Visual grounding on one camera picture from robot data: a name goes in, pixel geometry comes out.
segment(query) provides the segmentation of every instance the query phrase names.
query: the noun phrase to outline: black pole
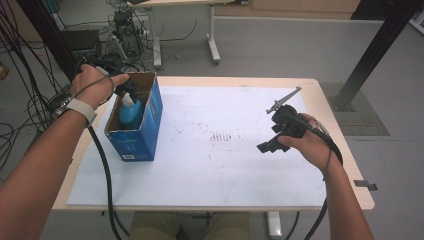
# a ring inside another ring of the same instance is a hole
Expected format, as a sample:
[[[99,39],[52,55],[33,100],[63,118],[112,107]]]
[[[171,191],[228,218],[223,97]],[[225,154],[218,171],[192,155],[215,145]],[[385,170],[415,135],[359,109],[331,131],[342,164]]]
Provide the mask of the black pole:
[[[352,100],[374,68],[408,24],[422,0],[401,0],[384,21],[350,77],[330,104],[335,111],[352,111]]]
[[[76,60],[60,36],[60,29],[44,7],[42,0],[16,0],[35,30],[49,48],[69,81],[75,77]]]

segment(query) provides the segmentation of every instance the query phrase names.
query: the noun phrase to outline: open box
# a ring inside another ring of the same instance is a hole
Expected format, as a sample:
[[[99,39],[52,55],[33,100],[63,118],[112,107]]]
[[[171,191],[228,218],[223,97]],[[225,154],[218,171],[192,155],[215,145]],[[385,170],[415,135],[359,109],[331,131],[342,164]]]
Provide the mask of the open box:
[[[143,106],[141,125],[136,130],[124,130],[119,121],[122,101],[118,96],[104,131],[123,161],[153,161],[163,109],[156,73],[129,73],[129,76],[138,84],[138,98]]]

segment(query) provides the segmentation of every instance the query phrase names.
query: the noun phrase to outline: forearm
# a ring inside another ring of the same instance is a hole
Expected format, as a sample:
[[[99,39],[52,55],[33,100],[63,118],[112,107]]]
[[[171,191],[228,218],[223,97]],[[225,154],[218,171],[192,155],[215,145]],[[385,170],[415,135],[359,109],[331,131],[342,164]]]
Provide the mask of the forearm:
[[[372,233],[337,157],[326,173],[331,239],[372,239]]]
[[[86,124],[67,111],[25,154],[0,189],[0,232],[39,238]]]

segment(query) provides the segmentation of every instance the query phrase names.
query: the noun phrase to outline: khaki pants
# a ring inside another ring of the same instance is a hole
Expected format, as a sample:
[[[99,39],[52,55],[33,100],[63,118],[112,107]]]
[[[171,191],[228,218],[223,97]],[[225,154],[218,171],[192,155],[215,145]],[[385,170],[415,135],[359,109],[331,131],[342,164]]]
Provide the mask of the khaki pants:
[[[130,240],[175,240],[180,227],[176,213],[136,212]],[[249,213],[214,213],[203,240],[248,240]]]

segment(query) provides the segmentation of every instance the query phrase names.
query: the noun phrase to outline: watch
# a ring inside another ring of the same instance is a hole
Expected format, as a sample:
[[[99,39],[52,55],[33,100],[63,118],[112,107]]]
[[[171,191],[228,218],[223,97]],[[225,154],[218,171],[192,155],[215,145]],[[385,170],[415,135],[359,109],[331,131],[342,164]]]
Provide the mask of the watch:
[[[68,111],[69,109],[72,109],[84,115],[84,117],[87,118],[87,127],[91,126],[97,116],[96,112],[94,112],[94,109],[87,103],[73,97],[68,97],[60,104],[60,106],[56,110],[54,110],[52,114],[53,119],[58,119],[60,116],[62,116],[64,112]]]

